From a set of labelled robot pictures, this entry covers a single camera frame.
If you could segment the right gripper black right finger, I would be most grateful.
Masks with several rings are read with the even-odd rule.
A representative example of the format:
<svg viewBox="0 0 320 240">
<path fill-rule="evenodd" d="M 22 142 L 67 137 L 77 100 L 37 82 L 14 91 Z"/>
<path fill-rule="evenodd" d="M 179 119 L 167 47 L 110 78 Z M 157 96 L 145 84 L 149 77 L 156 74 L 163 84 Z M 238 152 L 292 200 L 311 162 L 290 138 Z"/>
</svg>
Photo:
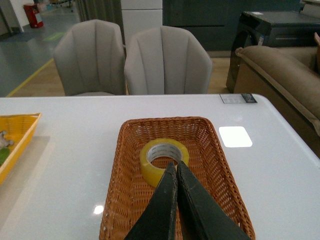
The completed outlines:
<svg viewBox="0 0 320 240">
<path fill-rule="evenodd" d="M 253 226 L 227 164 L 218 165 L 209 192 L 184 162 L 177 165 L 177 205 L 185 240 L 251 240 Z"/>
</svg>

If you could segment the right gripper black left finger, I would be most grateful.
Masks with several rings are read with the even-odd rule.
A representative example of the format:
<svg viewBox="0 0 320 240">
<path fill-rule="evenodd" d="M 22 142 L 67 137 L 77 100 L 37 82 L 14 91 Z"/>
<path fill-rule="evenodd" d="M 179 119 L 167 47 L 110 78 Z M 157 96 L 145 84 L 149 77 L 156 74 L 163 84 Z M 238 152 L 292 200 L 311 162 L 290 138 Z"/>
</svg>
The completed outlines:
<svg viewBox="0 0 320 240">
<path fill-rule="evenodd" d="M 126 240 L 174 240 L 176 236 L 178 180 L 170 162 L 147 207 L 125 236 Z"/>
</svg>

